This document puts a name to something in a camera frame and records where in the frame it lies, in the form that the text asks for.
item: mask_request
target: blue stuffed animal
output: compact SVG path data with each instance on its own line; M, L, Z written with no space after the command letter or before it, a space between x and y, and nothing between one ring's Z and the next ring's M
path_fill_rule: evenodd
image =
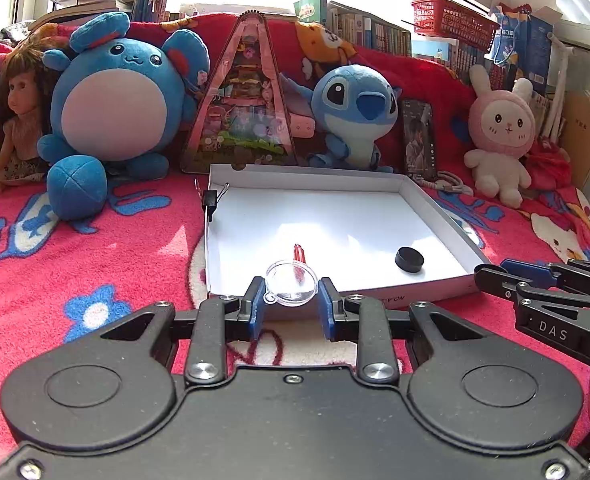
M159 49L125 38L124 12L102 14L70 37L78 56L44 53L44 65L62 71L53 92L52 134L38 152L53 167L46 188L64 220L91 216L107 196L106 172L138 180L163 178L168 160L158 153L197 111L197 92L209 70L200 37L177 30Z
M398 91L377 71L362 65L328 72L311 90L282 77L282 82L306 98L315 124L326 132L327 153L309 156L317 168L393 171L379 166L374 141L389 133L397 120Z

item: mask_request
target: red pen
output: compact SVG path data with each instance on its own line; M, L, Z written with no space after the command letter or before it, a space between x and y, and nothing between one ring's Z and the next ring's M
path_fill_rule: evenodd
M306 256L304 256L304 249L302 249L301 245L295 244L293 247L293 260L297 262L301 262L303 264L306 263ZM304 269L300 269L299 267L295 267L295 278L297 282L301 285L304 283Z

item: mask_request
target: orange plush toy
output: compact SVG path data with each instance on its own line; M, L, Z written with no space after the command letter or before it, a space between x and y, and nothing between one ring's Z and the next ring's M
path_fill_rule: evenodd
M302 72L306 80L315 75L321 79L327 72L348 65L357 52L352 43L344 41L319 23L295 23L299 46L304 51Z

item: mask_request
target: metal clip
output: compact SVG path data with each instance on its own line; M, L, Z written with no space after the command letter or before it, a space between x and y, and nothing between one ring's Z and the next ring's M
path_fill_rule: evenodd
M217 209L217 204L219 203L219 200L221 200L221 198L224 196L224 194L229 190L229 187L230 184L227 182L226 184L224 184L224 187L219 193L216 189L207 189L205 191L202 191L200 189L199 183L197 182L197 179L195 179L195 189L197 190L197 193L199 193L201 198L201 208L204 211L204 213L206 213L209 222L213 221L213 213L215 212L215 209Z

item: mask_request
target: round clear container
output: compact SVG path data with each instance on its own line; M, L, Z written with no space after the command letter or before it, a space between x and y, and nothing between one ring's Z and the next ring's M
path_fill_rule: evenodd
M267 304L301 306L317 294L317 276L307 264L297 260L280 260L266 271Z

